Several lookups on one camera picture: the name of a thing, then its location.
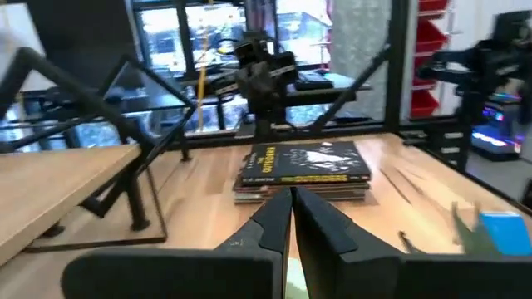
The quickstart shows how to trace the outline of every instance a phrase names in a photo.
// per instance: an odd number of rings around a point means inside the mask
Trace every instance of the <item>wooden shelf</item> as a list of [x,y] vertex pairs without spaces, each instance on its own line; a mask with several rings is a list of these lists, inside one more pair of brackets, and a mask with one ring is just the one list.
[[0,265],[124,169],[136,145],[0,155]]

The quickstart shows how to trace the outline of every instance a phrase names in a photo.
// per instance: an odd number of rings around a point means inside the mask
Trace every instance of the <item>blue object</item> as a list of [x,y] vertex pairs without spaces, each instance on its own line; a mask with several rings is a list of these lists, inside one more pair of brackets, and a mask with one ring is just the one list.
[[480,221],[504,255],[532,255],[530,237],[525,221],[517,213],[481,213]]

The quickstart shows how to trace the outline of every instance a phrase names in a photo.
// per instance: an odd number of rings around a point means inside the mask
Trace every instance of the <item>stack of books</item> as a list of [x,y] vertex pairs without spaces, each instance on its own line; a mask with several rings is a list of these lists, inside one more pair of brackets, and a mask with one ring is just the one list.
[[372,174],[353,142],[254,145],[234,182],[236,203],[303,186],[329,201],[364,200]]

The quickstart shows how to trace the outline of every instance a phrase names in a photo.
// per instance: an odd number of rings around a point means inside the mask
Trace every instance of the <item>black book cover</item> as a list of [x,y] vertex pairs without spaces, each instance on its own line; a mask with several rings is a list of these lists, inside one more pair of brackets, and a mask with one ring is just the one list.
[[371,171],[351,141],[254,145],[242,185],[367,182]]

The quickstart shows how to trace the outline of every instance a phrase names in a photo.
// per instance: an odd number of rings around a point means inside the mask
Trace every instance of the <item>wooden tabletop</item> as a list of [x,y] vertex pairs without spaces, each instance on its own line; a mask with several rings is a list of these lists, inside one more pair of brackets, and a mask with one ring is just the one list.
[[[369,164],[372,189],[364,202],[334,203],[358,225],[392,246],[406,251],[399,238],[404,232],[413,245],[425,252],[461,253],[450,221],[451,204],[458,203],[460,215],[474,217],[474,204],[485,211],[516,211],[496,195],[415,148],[404,147],[395,135],[362,135],[334,140],[353,140]],[[233,182],[242,158],[251,145],[194,149],[192,160],[180,163],[180,152],[169,152],[152,164],[155,184],[168,226],[163,248],[214,248],[245,223],[260,205],[234,204]],[[150,190],[141,182],[141,192]],[[62,221],[72,228],[65,242],[86,238],[116,238],[109,229],[123,223],[121,236],[135,238],[125,200],[104,219],[77,214]],[[529,231],[532,220],[524,216]],[[292,226],[290,257],[298,257]],[[20,254],[0,267],[0,298],[61,298],[59,281],[64,267],[86,251],[49,254]]]
[[138,154],[123,145],[0,155],[0,265]]

